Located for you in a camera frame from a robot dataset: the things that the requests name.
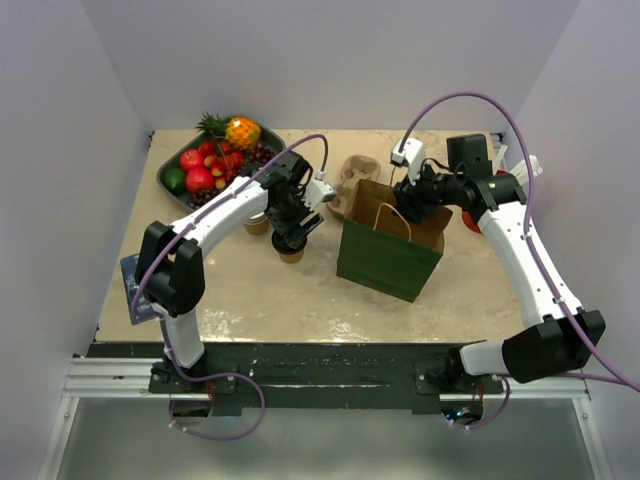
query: red apple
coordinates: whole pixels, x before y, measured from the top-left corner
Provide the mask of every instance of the red apple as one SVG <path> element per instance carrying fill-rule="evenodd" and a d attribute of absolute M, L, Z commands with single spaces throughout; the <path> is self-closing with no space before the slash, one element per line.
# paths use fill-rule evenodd
<path fill-rule="evenodd" d="M 215 181 L 209 170 L 204 167 L 194 167 L 187 172 L 185 184 L 189 193 L 197 193 L 213 188 Z"/>
<path fill-rule="evenodd" d="M 227 181 L 223 177 L 218 177 L 216 178 L 215 185 L 217 190 L 223 190 L 227 187 Z"/>
<path fill-rule="evenodd" d="M 215 155 L 216 146 L 212 141 L 202 142 L 198 150 L 200 150 L 200 153 L 204 158 L 207 158 L 209 155 Z"/>
<path fill-rule="evenodd" d="M 202 166 L 204 166 L 204 157 L 198 150 L 192 148 L 180 155 L 180 168 L 183 171 L 188 172 L 192 168 Z"/>

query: white wall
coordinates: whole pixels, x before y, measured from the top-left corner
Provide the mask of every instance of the white wall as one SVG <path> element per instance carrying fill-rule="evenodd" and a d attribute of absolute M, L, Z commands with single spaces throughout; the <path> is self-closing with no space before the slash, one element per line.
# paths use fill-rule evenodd
<path fill-rule="evenodd" d="M 582 0 L 517 116 L 545 170 L 541 236 L 586 308 L 604 314 L 600 348 L 638 381 L 639 21 L 635 0 Z M 593 359 L 588 366 L 600 371 Z M 639 478 L 640 395 L 589 388 L 616 478 Z"/>
<path fill-rule="evenodd" d="M 82 0 L 137 112 L 204 109 L 273 127 L 403 128 L 459 89 L 517 111 L 578 0 Z M 501 130 L 479 102 L 424 125 Z"/>
<path fill-rule="evenodd" d="M 146 147 L 77 0 L 0 2 L 0 477 L 37 476 Z"/>

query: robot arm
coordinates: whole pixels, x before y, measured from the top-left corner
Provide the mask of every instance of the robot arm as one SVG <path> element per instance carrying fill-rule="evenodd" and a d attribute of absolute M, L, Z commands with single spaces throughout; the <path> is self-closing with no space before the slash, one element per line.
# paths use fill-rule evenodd
<path fill-rule="evenodd" d="M 447 140 L 449 171 L 436 173 L 425 163 L 424 145 L 400 142 L 391 163 L 408 167 L 395 185 L 398 210 L 413 223 L 433 214 L 440 205 L 458 205 L 469 212 L 496 249 L 514 289 L 525 330 L 501 342 L 456 347 L 438 380 L 448 387 L 464 385 L 474 376 L 505 374 L 521 383 L 582 368 L 589 351 L 564 317 L 523 237 L 526 196 L 510 174 L 493 175 L 483 135 Z M 563 300 L 595 343 L 605 328 L 599 311 L 586 312 L 566 286 L 547 254 L 535 227 L 530 233 L 544 265 L 560 286 Z"/>
<path fill-rule="evenodd" d="M 246 167 L 226 192 L 233 195 L 258 168 Z M 307 181 L 301 185 L 305 175 Z M 176 232 L 195 225 L 171 252 L 169 257 L 173 258 L 163 259 L 154 271 L 145 292 L 154 309 L 166 318 L 167 334 L 181 367 L 193 368 L 205 351 L 198 332 L 196 305 L 204 294 L 203 261 L 211 250 L 247 219 L 262 212 L 274 226 L 274 235 L 288 247 L 296 248 L 323 221 L 314 209 L 334 197 L 335 191 L 324 181 L 324 174 L 314 174 L 304 158 L 290 153 L 197 224 L 199 213 L 193 212 L 169 226 L 154 222 L 147 228 L 135 275 L 138 283 Z M 216 201 L 214 198 L 203 208 Z"/>

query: lime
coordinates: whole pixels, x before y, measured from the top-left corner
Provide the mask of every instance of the lime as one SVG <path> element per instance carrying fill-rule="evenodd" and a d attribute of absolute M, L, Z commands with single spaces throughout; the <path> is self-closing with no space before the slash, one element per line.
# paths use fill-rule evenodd
<path fill-rule="evenodd" d="M 164 174 L 162 183 L 171 193 L 179 195 L 185 190 L 185 180 L 186 175 L 182 170 L 179 168 L 172 168 Z"/>

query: strawberry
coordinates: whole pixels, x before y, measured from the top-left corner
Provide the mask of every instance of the strawberry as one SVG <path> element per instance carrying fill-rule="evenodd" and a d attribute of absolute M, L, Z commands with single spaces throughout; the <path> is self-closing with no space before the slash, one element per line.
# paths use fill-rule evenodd
<path fill-rule="evenodd" d="M 227 181 L 224 178 L 222 177 L 216 178 L 215 187 L 217 190 L 223 190 L 224 188 L 226 188 L 226 186 L 227 186 Z"/>
<path fill-rule="evenodd" d="M 204 158 L 207 158 L 209 155 L 215 155 L 215 148 L 216 147 L 213 144 L 213 142 L 209 140 L 207 142 L 202 142 L 198 150 L 200 150 L 200 153 Z"/>
<path fill-rule="evenodd" d="M 222 157 L 220 163 L 226 170 L 231 170 L 234 166 L 234 160 L 231 155 L 225 155 L 224 157 Z"/>
<path fill-rule="evenodd" d="M 215 155 L 207 155 L 206 157 L 204 157 L 204 166 L 205 167 L 211 168 L 214 163 L 216 163 L 216 156 Z"/>
<path fill-rule="evenodd" d="M 213 175 L 216 178 L 224 177 L 223 166 L 219 163 L 214 163 L 213 166 L 211 167 L 211 175 Z"/>
<path fill-rule="evenodd" d="M 240 150 L 236 150 L 235 152 L 231 152 L 231 155 L 229 155 L 229 156 L 233 158 L 233 166 L 235 168 L 244 167 L 244 155 L 242 155 L 242 152 Z"/>
<path fill-rule="evenodd" d="M 229 155 L 231 153 L 231 150 L 233 150 L 233 148 L 231 147 L 231 144 L 226 140 L 223 140 L 222 142 L 220 142 L 218 146 L 222 149 L 225 155 Z"/>
<path fill-rule="evenodd" d="M 227 181 L 227 183 L 231 183 L 233 182 L 233 179 L 236 178 L 238 176 L 238 171 L 235 168 L 232 168 L 231 170 L 227 170 L 224 174 L 224 179 Z"/>

